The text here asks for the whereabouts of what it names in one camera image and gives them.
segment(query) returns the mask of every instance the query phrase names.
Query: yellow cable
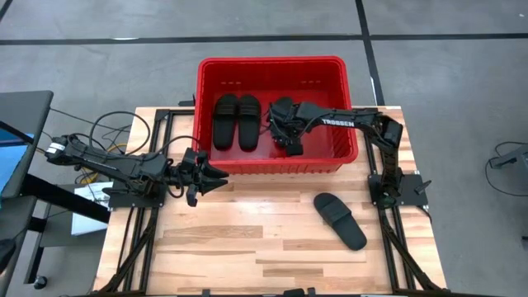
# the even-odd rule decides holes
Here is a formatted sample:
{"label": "yellow cable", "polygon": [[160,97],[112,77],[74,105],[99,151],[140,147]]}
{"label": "yellow cable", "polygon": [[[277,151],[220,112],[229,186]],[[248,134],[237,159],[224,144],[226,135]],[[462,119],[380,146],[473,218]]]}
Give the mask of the yellow cable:
{"label": "yellow cable", "polygon": [[[123,148],[125,147],[126,144],[116,144],[116,145],[112,145],[111,147],[109,147],[106,151],[108,153],[110,153],[111,151],[113,151],[114,149],[117,149],[117,148]],[[93,177],[84,177],[82,180],[81,180],[81,183],[83,185],[86,185],[86,184],[91,184],[93,183],[97,177],[99,177],[99,173],[96,173]]]}

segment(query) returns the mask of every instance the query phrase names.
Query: cable on floor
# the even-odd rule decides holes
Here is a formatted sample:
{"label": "cable on floor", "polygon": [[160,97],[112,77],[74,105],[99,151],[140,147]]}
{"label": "cable on floor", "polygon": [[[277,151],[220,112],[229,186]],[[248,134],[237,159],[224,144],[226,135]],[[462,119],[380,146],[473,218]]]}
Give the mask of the cable on floor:
{"label": "cable on floor", "polygon": [[[123,126],[123,127],[120,127],[120,129],[128,128],[128,127],[130,127],[130,126],[132,126],[132,125],[125,125],[125,126]],[[124,155],[124,154],[125,154],[125,151],[122,151],[122,150],[119,148],[120,146],[118,146],[118,145],[116,144],[116,140],[117,140],[117,138],[119,137],[119,135],[120,135],[123,131],[119,131],[119,132],[117,133],[117,135],[114,137],[114,139],[110,139],[110,138],[107,137],[108,135],[110,135],[110,134],[112,134],[112,133],[114,133],[114,132],[115,132],[115,131],[110,131],[110,132],[108,132],[108,133],[105,133],[105,134],[101,137],[101,139],[104,139],[104,140],[108,140],[108,141],[110,141],[110,142],[111,142],[111,145],[115,145],[115,146],[117,146],[117,149],[119,150],[120,154]]]}
{"label": "cable on floor", "polygon": [[53,141],[53,137],[51,137],[50,134],[46,133],[45,131],[42,131],[42,134],[48,136],[48,137],[49,137],[49,140]]}
{"label": "cable on floor", "polygon": [[501,142],[500,144],[497,144],[495,146],[495,153],[497,154],[498,157],[493,157],[493,158],[490,158],[487,162],[486,162],[486,165],[484,165],[484,176],[486,177],[486,182],[488,182],[489,186],[492,187],[495,191],[498,191],[498,192],[501,192],[502,194],[504,195],[509,195],[509,196],[515,196],[515,197],[528,197],[528,193],[527,194],[516,194],[516,193],[510,193],[508,191],[504,191],[504,190],[501,190],[499,189],[498,187],[496,187],[495,185],[492,184],[492,182],[490,181],[489,179],[489,175],[488,175],[488,167],[492,167],[492,161],[495,160],[495,159],[498,159],[499,157],[501,157],[502,155],[498,152],[498,148],[500,148],[501,146],[503,146],[504,144],[519,144],[519,145],[524,145],[524,144],[528,144],[526,142],[521,142],[521,141],[504,141],[504,142]]}
{"label": "cable on floor", "polygon": [[42,154],[45,154],[45,153],[46,153],[46,151],[44,151],[42,148],[39,148],[39,147],[36,147],[36,148],[35,148],[35,151],[36,151],[37,153],[42,153]]}
{"label": "cable on floor", "polygon": [[121,157],[121,158],[126,158],[126,156],[130,156],[131,154],[133,153],[136,153],[138,151],[140,151],[140,149],[142,149],[146,144],[147,142],[150,140],[150,126],[149,126],[149,123],[147,123],[147,121],[142,118],[141,116],[139,115],[136,115],[134,112],[130,112],[130,111],[112,111],[112,112],[108,112],[104,115],[101,115],[97,118],[97,120],[93,123],[92,125],[92,128],[90,129],[90,134],[89,134],[89,139],[88,139],[88,146],[90,147],[90,149],[93,149],[93,131],[96,129],[96,126],[98,126],[98,123],[108,117],[108,116],[112,116],[112,115],[130,115],[130,116],[134,116],[136,118],[138,118],[139,120],[141,120],[143,122],[143,124],[145,125],[145,127],[147,128],[147,138],[145,139],[145,141],[136,149],[132,150],[131,152],[127,153],[124,157],[123,156],[118,156],[118,155],[115,155],[115,156],[112,156],[112,157]]}
{"label": "cable on floor", "polygon": [[[92,125],[95,124],[94,122],[92,122],[92,121],[90,121],[90,120],[85,120],[85,119],[83,119],[83,118],[81,118],[81,117],[78,117],[78,116],[76,116],[76,115],[71,115],[71,114],[69,114],[68,112],[64,112],[64,111],[56,110],[56,109],[54,109],[53,107],[50,107],[49,109],[52,110],[52,111],[55,111],[55,112],[57,112],[57,113],[59,113],[59,114],[61,114],[61,115],[69,116],[69,117],[71,117],[71,118],[73,118],[73,119],[75,119],[75,120],[80,120],[80,121],[83,121],[83,122],[85,122],[85,123],[92,124]],[[107,125],[101,125],[101,124],[97,124],[97,125],[100,126],[100,127],[103,127],[103,128],[110,129],[110,130],[120,130],[120,129],[117,129],[117,128],[114,128],[114,127],[109,127],[109,126],[107,126]]]}

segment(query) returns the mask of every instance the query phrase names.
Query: black slide sandal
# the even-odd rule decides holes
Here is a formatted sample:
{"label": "black slide sandal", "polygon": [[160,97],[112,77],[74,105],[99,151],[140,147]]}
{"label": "black slide sandal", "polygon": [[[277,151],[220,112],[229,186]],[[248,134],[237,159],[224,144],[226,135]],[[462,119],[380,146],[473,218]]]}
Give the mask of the black slide sandal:
{"label": "black slide sandal", "polygon": [[223,95],[214,105],[213,144],[216,149],[229,149],[233,144],[237,111],[238,99],[234,94]]}
{"label": "black slide sandal", "polygon": [[365,247],[365,234],[343,201],[330,193],[321,193],[315,196],[313,205],[348,248],[359,251]]}
{"label": "black slide sandal", "polygon": [[238,145],[243,151],[253,151],[260,136],[261,103],[252,95],[244,95],[239,104]]}

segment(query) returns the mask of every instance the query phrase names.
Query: table leg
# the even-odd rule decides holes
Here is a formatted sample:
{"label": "table leg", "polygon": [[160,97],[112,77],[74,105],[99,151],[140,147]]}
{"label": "table leg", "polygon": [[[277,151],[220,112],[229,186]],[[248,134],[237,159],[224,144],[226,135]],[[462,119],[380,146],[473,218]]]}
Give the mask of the table leg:
{"label": "table leg", "polygon": [[42,254],[44,254],[44,247],[41,247],[39,245],[41,235],[42,233],[39,234],[39,238],[37,239],[37,244],[35,245],[35,248],[33,249],[33,253],[31,254],[30,265],[26,272],[26,277],[24,278],[24,284],[34,284],[35,283],[35,280],[37,277],[36,273],[40,267],[40,260],[42,259]]}
{"label": "table leg", "polygon": [[22,184],[21,194],[23,196],[35,196],[42,201],[102,223],[108,223],[110,220],[110,212],[106,207],[77,196],[31,174],[26,175]]}

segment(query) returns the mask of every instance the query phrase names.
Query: wooden tabletop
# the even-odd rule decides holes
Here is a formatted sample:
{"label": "wooden tabletop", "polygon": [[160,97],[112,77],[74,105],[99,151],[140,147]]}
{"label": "wooden tabletop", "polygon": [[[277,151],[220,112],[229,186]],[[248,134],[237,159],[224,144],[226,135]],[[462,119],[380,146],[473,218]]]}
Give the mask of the wooden tabletop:
{"label": "wooden tabletop", "polygon": [[[140,107],[136,113],[153,125],[157,108]],[[400,107],[379,108],[405,125]],[[192,135],[192,126],[192,115],[179,115],[171,136]],[[162,124],[159,143],[164,129]],[[141,122],[134,120],[127,149],[136,148],[146,134]],[[389,293],[360,131],[357,139],[357,160],[335,173],[231,176],[228,185],[199,197],[196,208],[189,207],[185,198],[168,196],[158,218],[147,293],[200,294],[202,289],[211,289],[211,294],[278,294],[299,287],[315,287],[320,294]],[[189,139],[171,144],[169,158],[178,160],[190,145]],[[377,148],[375,154],[379,161]],[[417,170],[406,129],[399,160],[404,172]],[[322,191],[333,193],[350,207],[368,239],[365,248],[358,252],[347,249],[323,222],[313,206],[313,198]],[[435,283],[445,287],[429,219],[414,206],[400,207],[400,211],[409,252]],[[128,213],[128,209],[112,212],[94,290],[116,272]],[[394,255],[399,284],[405,287],[401,258],[395,250]],[[138,263],[143,263],[142,255]],[[132,288],[139,285],[140,264],[135,266]]]}

